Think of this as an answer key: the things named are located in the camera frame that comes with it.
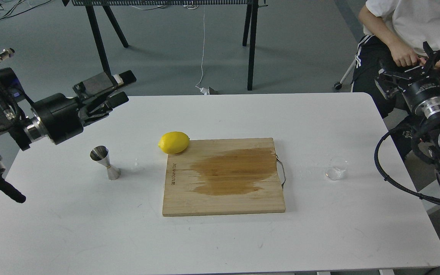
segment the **black mesh table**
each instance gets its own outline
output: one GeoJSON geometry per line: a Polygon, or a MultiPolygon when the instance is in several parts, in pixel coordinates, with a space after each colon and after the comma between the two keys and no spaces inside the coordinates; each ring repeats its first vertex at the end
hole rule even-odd
{"type": "MultiPolygon", "coordinates": [[[[71,0],[63,0],[63,4],[67,5],[71,0]]],[[[256,49],[256,28],[257,28],[257,14],[259,8],[259,0],[72,0],[74,6],[85,6],[91,30],[93,31],[96,48],[103,66],[103,71],[110,73],[110,65],[106,57],[105,47],[94,13],[94,6],[102,6],[115,29],[118,38],[122,45],[126,48],[129,46],[123,32],[118,25],[118,22],[110,8],[110,6],[150,6],[150,5],[247,5],[246,23],[244,24],[244,35],[242,39],[242,46],[246,46],[249,36],[250,28],[250,42],[249,42],[249,66],[247,74],[247,90],[252,91],[252,79],[254,77],[254,54],[256,49]]]]}

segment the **lemon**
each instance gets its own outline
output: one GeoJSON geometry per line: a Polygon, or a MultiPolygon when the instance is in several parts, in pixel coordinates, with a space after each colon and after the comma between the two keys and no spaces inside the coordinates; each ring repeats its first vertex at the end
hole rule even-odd
{"type": "Polygon", "coordinates": [[[189,137],[183,132],[169,132],[164,134],[157,146],[166,154],[177,154],[184,151],[189,145],[189,137]]]}

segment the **hand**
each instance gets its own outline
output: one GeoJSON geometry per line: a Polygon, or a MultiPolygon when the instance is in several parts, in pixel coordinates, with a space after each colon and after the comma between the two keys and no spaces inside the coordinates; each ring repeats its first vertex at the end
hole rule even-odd
{"type": "MultiPolygon", "coordinates": [[[[427,60],[423,57],[419,57],[419,61],[421,66],[424,66],[427,62],[427,60]]],[[[440,71],[440,60],[435,63],[434,69],[440,71]]]]}
{"type": "Polygon", "coordinates": [[[398,67],[414,66],[417,65],[419,57],[407,44],[402,41],[398,41],[388,45],[390,49],[393,61],[395,61],[398,67]]]}

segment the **chair wheel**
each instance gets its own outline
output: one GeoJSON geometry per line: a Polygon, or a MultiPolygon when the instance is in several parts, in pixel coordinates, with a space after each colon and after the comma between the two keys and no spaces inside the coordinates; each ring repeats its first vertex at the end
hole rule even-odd
{"type": "Polygon", "coordinates": [[[334,83],[334,88],[335,89],[341,89],[342,88],[342,84],[339,81],[337,81],[337,82],[334,83]]]}

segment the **chair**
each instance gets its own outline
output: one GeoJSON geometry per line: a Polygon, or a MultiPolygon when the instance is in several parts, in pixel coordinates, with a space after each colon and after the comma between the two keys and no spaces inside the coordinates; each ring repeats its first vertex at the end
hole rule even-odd
{"type": "Polygon", "coordinates": [[[356,67],[356,58],[354,58],[353,62],[351,63],[351,65],[349,66],[349,68],[347,68],[346,73],[344,73],[344,76],[342,76],[340,81],[337,81],[334,83],[334,88],[339,90],[342,88],[342,84],[344,83],[344,81],[346,80],[347,76],[349,75],[349,73],[351,73],[351,71],[356,67]]]}

